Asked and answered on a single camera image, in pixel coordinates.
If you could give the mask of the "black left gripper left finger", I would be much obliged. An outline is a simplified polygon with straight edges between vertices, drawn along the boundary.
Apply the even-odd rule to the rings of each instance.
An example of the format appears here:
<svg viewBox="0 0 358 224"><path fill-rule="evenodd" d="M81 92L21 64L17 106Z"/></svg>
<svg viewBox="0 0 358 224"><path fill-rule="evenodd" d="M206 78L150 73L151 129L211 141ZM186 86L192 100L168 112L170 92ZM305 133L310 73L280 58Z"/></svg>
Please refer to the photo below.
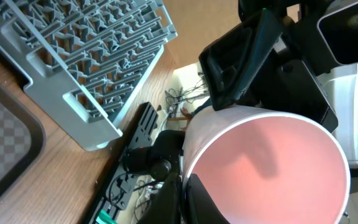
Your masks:
<svg viewBox="0 0 358 224"><path fill-rule="evenodd" d="M138 224L179 224L181 178L171 173Z"/></svg>

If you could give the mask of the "pink cup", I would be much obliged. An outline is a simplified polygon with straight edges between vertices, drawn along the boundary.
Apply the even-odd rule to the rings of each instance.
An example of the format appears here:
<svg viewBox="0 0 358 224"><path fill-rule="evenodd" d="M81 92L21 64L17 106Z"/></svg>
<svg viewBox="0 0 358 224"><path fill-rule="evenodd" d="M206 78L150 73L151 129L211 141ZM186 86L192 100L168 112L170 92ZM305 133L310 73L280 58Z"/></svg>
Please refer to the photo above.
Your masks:
<svg viewBox="0 0 358 224"><path fill-rule="evenodd" d="M338 223L349 198L342 147L304 116L231 106L201 110L183 143L183 180L197 177L213 223Z"/></svg>

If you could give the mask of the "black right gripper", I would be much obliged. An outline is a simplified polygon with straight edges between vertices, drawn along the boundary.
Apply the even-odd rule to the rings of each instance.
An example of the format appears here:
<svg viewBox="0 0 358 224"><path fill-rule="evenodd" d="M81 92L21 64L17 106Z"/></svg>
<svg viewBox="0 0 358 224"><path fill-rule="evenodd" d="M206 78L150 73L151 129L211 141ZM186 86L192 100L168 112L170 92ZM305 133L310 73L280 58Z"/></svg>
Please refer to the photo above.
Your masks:
<svg viewBox="0 0 358 224"><path fill-rule="evenodd" d="M314 74L303 60L272 51L282 32L272 11L263 9L200 53L213 109L237 103L253 81L264 108L305 116L333 133L338 118Z"/></svg>

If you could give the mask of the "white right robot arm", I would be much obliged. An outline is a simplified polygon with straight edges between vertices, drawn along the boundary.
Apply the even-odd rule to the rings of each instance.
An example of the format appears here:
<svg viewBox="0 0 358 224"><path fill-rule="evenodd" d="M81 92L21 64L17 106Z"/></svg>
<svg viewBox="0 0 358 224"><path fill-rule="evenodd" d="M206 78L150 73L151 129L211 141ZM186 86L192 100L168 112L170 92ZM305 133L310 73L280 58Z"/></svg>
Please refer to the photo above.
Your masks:
<svg viewBox="0 0 358 224"><path fill-rule="evenodd" d="M358 169L358 1L239 1L238 14L199 56L213 108L310 118Z"/></svg>

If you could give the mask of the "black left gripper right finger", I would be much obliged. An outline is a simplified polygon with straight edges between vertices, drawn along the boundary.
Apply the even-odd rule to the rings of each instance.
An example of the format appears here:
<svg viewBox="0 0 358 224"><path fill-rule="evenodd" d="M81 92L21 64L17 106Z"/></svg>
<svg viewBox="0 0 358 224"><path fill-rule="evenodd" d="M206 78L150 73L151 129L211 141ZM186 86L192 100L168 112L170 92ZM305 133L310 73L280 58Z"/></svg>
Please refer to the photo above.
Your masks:
<svg viewBox="0 0 358 224"><path fill-rule="evenodd" d="M186 223L229 224L196 174L186 184Z"/></svg>

